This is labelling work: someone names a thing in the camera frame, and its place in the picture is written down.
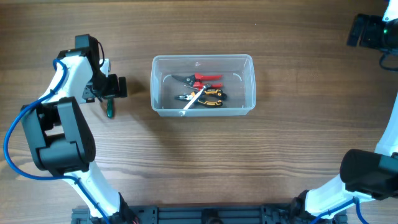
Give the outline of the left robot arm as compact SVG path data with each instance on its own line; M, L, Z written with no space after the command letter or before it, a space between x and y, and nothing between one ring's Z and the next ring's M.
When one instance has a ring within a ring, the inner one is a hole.
M126 79L110 72L100 42L89 34L53 61L45 93L18 115L36 167L48 180L70 184L88 206L92 223L139 223L95 162L96 145L80 104L127 97Z

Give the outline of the green handled screwdriver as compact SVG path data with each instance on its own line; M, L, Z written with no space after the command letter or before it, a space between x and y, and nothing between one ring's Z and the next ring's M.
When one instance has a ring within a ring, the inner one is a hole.
M107 117L109 119L114 118L114 114L115 114L114 111L115 111L115 109L114 109L114 100L113 99L109 99L107 101L107 107L106 107L106 114L107 114Z

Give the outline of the small silver wrench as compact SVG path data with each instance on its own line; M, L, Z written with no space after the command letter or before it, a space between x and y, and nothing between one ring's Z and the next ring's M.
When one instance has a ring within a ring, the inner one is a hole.
M187 112L187 110L191 107L192 104L194 104L194 102L198 99L198 97L201 96L203 91L208 89L208 88L210 88L210 87L211 87L210 84L204 85L203 88L198 93L196 93L195 96L187 103L187 105L180 112L180 115L181 116L185 116L185 113Z

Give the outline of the red handled cutting pliers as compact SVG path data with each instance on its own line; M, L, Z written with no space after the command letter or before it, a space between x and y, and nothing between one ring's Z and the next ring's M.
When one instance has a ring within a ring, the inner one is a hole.
M190 76L180 76L180 75L171 75L172 78L176 79L179 82L182 82L184 85L192 86L197 89L202 89L205 85L204 81L215 81L220 80L222 75L203 75L201 73L195 73Z

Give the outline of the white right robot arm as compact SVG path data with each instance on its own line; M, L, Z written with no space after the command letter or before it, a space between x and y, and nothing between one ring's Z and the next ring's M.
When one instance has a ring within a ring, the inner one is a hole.
M379 66L390 55L397 55L397 13L383 16L355 16L346 43L382 52ZM309 223L331 220L338 213L354 206L358 219L364 223L360 205L363 202L397 197L397 107L373 152L349 150L340 165L339 174L317 189L306 190L290 205L290 218Z

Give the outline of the red black screwdriver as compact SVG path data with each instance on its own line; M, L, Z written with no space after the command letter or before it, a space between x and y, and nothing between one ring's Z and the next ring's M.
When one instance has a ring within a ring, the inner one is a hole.
M191 88L191 89L194 89L194 90L199 90L199 89L197 89L197 88L194 88L194 87L188 86L188 85L184 85L184 87Z

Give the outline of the orange black pliers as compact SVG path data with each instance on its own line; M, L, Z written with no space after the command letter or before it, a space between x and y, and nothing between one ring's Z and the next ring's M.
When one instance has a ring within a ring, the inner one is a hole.
M197 91L191 93L175 96L176 100L191 101L196 95ZM223 100L227 99L227 94L220 89L210 88L204 90L201 95L194 102L195 105L205 106L207 108L219 108L223 105Z

